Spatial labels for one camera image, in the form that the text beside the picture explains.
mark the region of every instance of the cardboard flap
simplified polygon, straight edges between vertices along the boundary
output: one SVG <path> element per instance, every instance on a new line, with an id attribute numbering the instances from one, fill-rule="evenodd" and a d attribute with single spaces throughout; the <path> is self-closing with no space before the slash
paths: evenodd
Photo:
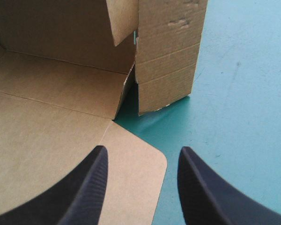
<path id="1" fill-rule="evenodd" d="M 140 0 L 135 62 L 139 112 L 190 94 L 207 0 Z"/>
<path id="2" fill-rule="evenodd" d="M 0 92 L 0 214 L 44 192 L 99 144 L 109 172 L 100 224 L 152 222 L 164 155 L 109 119 Z"/>
<path id="3" fill-rule="evenodd" d="M 114 45 L 138 28 L 138 0 L 106 0 Z"/>
<path id="4" fill-rule="evenodd" d="M 0 92 L 114 119 L 127 75 L 6 52 Z"/>
<path id="5" fill-rule="evenodd" d="M 120 21 L 132 16 L 118 15 L 122 19 L 117 20 L 113 8 L 113 31 L 123 39 L 135 26 L 127 24 L 122 30 Z M 104 0 L 0 0 L 0 44 L 15 52 L 126 74 L 135 55 L 133 34 L 114 46 Z"/>

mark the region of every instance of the open cardboard box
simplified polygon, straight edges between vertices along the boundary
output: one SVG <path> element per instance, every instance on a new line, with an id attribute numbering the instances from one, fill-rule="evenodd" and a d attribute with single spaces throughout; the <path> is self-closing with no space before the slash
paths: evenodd
<path id="1" fill-rule="evenodd" d="M 166 159 L 112 119 L 134 78 L 140 114 L 191 92 L 206 6 L 0 0 L 0 214 L 44 192 L 100 144 L 109 150 L 100 224 L 151 224 Z"/>

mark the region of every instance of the brown cardboard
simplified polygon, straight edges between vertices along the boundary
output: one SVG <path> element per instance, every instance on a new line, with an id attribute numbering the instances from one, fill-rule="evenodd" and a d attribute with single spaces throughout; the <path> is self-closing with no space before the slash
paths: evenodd
<path id="1" fill-rule="evenodd" d="M 98 144 L 109 153 L 100 224 L 151 224 L 161 152 L 109 119 L 0 92 L 0 214 L 54 185 Z"/>
<path id="2" fill-rule="evenodd" d="M 135 55 L 131 33 L 114 46 L 104 0 L 0 0 L 0 44 L 14 52 L 127 74 Z"/>
<path id="3" fill-rule="evenodd" d="M 106 0 L 114 45 L 138 28 L 138 0 Z"/>
<path id="4" fill-rule="evenodd" d="M 140 114 L 191 92 L 206 6 L 0 0 L 0 214 L 102 144 L 110 170 L 100 224 L 151 224 L 166 159 L 112 119 L 133 79 Z"/>
<path id="5" fill-rule="evenodd" d="M 0 214 L 105 145 L 109 177 L 100 224 L 151 224 L 166 159 L 111 120 L 125 82 L 127 75 L 0 47 Z"/>
<path id="6" fill-rule="evenodd" d="M 0 0 L 0 44 L 128 74 L 138 28 L 135 78 L 144 114 L 191 92 L 206 8 L 207 0 Z"/>
<path id="7" fill-rule="evenodd" d="M 136 54 L 139 113 L 192 89 L 207 0 L 140 0 Z"/>
<path id="8" fill-rule="evenodd" d="M 62 61 L 6 52 L 0 91 L 114 119 L 127 75 Z"/>

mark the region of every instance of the green floor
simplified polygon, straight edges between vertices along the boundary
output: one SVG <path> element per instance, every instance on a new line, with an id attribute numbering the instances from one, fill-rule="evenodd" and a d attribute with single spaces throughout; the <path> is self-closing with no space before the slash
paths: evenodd
<path id="1" fill-rule="evenodd" d="M 168 169 L 153 225 L 184 225 L 182 146 L 281 214 L 281 0 L 209 0 L 193 92 L 137 116 L 133 87 L 116 122 L 160 149 Z"/>

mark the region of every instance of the cardboard edge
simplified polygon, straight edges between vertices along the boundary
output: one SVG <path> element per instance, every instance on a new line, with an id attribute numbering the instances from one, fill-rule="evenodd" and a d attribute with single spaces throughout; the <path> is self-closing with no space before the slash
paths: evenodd
<path id="1" fill-rule="evenodd" d="M 111 35 L 112 35 L 113 44 L 114 44 L 115 47 L 118 46 L 119 44 L 121 44 L 126 39 L 126 37 L 128 37 L 130 34 L 132 34 L 138 28 L 138 5 L 139 5 L 139 2 L 138 2 L 138 0 L 133 0 L 133 2 L 135 2 L 135 4 L 137 4 L 137 15 L 134 16 L 134 19 L 127 18 L 125 21 L 120 21 L 124 24 L 128 24 L 127 26 L 122 24 L 120 27 L 123 28 L 123 30 L 121 30 L 121 29 L 116 27 L 116 23 L 114 22 L 114 19 L 112 18 L 112 15 L 111 15 L 112 5 L 110 4 L 110 0 L 106 0 L 106 6 L 107 6 L 108 17 L 109 17 L 110 28 L 111 28 Z M 124 7 L 121 7 L 121 8 L 122 8 L 121 15 L 126 14 L 125 12 L 127 10 L 131 11 L 131 9 L 129 9 L 129 8 L 124 8 Z"/>
<path id="2" fill-rule="evenodd" d="M 112 118 L 113 120 L 117 117 L 117 114 L 125 100 L 125 97 L 127 96 L 128 92 L 133 84 L 133 81 L 135 79 L 135 73 L 133 72 L 134 65 L 135 65 L 135 62 L 131 66 L 129 73 L 127 74 L 127 77 L 123 83 L 123 89 L 122 89 L 122 93 L 121 93 L 121 96 L 120 96 L 120 99 L 118 102 L 118 108 L 117 108 L 116 114 L 114 115 L 114 118 Z"/>
<path id="3" fill-rule="evenodd" d="M 116 122 L 114 121 L 111 121 L 110 124 L 108 125 L 108 127 L 106 128 L 105 130 L 105 133 L 103 134 L 102 136 L 102 139 L 99 143 L 99 145 L 104 145 L 103 143 L 103 140 L 104 140 L 104 137 L 106 135 L 106 133 L 108 132 L 108 130 L 111 128 L 111 126 L 117 126 L 121 129 L 123 129 L 125 132 L 127 132 L 128 134 L 130 134 L 131 136 L 139 139 L 141 142 L 143 142 L 144 144 L 146 144 L 147 146 L 150 146 L 151 148 L 153 148 L 156 153 L 158 153 L 158 157 L 160 157 L 162 159 L 162 162 L 164 163 L 162 166 L 163 166 L 163 174 L 162 174 L 162 177 L 163 177 L 163 180 L 162 180 L 162 183 L 160 185 L 160 188 L 159 188 L 159 194 L 158 194 L 158 197 L 157 197 L 157 202 L 156 202 L 156 206 L 155 206 L 155 209 L 154 209 L 154 213 L 153 213 L 153 216 L 152 216 L 152 220 L 150 221 L 150 224 L 153 223 L 153 220 L 154 220 L 154 216 L 156 214 L 156 209 L 158 207 L 158 203 L 159 203 L 159 200 L 160 200 L 160 196 L 161 196 L 161 191 L 162 191 L 162 188 L 163 188 L 163 185 L 164 185 L 164 180 L 165 180 L 165 176 L 166 176 L 166 173 L 167 173 L 167 169 L 168 169 L 168 160 L 166 158 L 166 156 L 164 155 L 164 153 L 162 151 L 160 151 L 158 148 L 154 147 L 153 145 L 149 144 L 148 142 L 144 141 L 143 139 L 141 139 L 140 137 L 136 136 L 135 134 L 131 133 L 130 131 L 126 130 L 125 128 L 123 128 L 122 126 L 120 126 L 119 124 L 117 124 Z"/>

